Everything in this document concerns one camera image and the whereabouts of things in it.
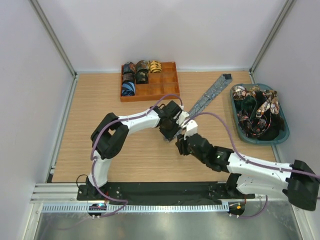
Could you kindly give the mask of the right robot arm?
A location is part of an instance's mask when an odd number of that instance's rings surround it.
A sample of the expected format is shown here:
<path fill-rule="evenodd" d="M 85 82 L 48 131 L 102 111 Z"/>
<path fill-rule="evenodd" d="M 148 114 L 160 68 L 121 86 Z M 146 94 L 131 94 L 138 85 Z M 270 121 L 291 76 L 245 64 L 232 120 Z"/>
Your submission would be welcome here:
<path fill-rule="evenodd" d="M 209 169 L 228 173 L 225 192 L 231 198 L 266 195 L 306 211 L 316 210 L 320 177 L 304 161 L 277 163 L 238 155 L 230 148 L 213 146 L 198 133 L 179 134 L 175 144 L 180 155 L 192 155 Z"/>

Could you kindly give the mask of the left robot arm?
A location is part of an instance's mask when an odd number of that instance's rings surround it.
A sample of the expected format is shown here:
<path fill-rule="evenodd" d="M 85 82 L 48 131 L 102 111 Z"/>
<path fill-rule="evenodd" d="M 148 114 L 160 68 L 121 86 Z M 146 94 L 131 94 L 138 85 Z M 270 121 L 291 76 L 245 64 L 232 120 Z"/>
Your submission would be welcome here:
<path fill-rule="evenodd" d="M 129 135 L 144 129 L 159 128 L 166 139 L 172 140 L 188 116 L 184 106 L 173 100 L 132 115 L 117 116 L 112 112 L 108 113 L 90 137 L 93 169 L 83 188 L 85 196 L 95 200 L 101 200 L 105 196 L 112 159 L 121 151 Z"/>

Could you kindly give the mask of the grey floral tie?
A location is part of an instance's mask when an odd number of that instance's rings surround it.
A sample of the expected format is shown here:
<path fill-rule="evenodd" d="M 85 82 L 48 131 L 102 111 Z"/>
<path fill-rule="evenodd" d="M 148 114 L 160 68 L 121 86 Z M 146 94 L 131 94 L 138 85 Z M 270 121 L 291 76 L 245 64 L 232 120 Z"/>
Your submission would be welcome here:
<path fill-rule="evenodd" d="M 201 113 L 204 109 L 233 81 L 231 73 L 221 74 L 217 80 L 203 93 L 189 110 L 190 117 Z"/>

